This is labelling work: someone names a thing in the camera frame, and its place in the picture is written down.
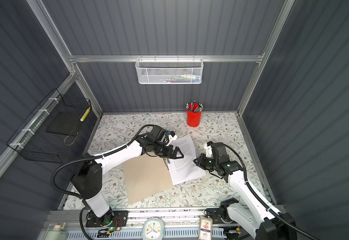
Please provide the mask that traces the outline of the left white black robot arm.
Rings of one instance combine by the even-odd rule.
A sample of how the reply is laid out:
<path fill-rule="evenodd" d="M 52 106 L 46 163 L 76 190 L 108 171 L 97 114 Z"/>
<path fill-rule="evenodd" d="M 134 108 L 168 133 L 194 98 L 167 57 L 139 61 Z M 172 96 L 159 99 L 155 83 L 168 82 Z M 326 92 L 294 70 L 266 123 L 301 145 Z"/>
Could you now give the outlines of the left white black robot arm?
<path fill-rule="evenodd" d="M 171 142 L 177 139 L 175 132 L 164 133 L 169 137 L 167 144 L 163 141 L 164 138 L 155 138 L 152 134 L 146 133 L 128 144 L 96 155 L 94 160 L 85 160 L 75 168 L 71 183 L 78 191 L 79 199 L 97 218 L 112 215 L 111 207 L 101 192 L 103 175 L 112 168 L 150 152 L 160 158 L 173 160 L 183 158 L 181 150 L 171 145 Z"/>

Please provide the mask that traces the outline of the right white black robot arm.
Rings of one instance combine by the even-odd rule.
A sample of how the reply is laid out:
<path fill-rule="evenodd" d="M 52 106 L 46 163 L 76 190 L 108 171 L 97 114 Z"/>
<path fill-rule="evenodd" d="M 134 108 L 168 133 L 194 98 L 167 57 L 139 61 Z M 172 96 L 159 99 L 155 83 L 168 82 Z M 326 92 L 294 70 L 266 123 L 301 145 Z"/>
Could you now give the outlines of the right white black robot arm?
<path fill-rule="evenodd" d="M 296 240 L 297 232 L 288 226 L 270 211 L 279 214 L 274 207 L 254 187 L 252 183 L 244 179 L 244 169 L 237 161 L 231 161 L 229 156 L 222 157 L 222 163 L 218 158 L 211 158 L 201 154 L 194 159 L 195 165 L 211 174 L 217 172 L 217 176 L 224 179 L 236 192 L 248 207 L 245 209 L 237 200 L 229 199 L 220 204 L 220 216 L 225 222 L 236 222 L 246 230 L 255 240 Z"/>

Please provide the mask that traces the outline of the brown kraft paper folder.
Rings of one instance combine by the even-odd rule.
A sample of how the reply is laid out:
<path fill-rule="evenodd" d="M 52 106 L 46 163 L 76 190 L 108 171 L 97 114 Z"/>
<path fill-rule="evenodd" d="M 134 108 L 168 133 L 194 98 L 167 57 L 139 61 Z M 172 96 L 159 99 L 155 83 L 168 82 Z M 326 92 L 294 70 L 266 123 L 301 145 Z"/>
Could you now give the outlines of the brown kraft paper folder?
<path fill-rule="evenodd" d="M 165 161 L 142 155 L 122 163 L 129 204 L 136 204 L 174 185 Z"/>

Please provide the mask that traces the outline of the printed paper sheet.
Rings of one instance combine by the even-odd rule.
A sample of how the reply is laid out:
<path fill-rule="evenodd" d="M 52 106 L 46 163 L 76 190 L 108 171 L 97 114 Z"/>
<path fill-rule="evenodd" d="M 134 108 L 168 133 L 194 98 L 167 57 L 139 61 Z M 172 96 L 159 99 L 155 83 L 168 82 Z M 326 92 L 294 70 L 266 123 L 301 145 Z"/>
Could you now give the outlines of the printed paper sheet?
<path fill-rule="evenodd" d="M 205 170 L 197 167 L 193 162 L 196 159 L 196 149 L 190 134 L 177 138 L 171 145 L 179 148 L 184 157 L 182 159 L 169 159 L 169 172 L 173 185 L 202 178 L 206 175 Z"/>

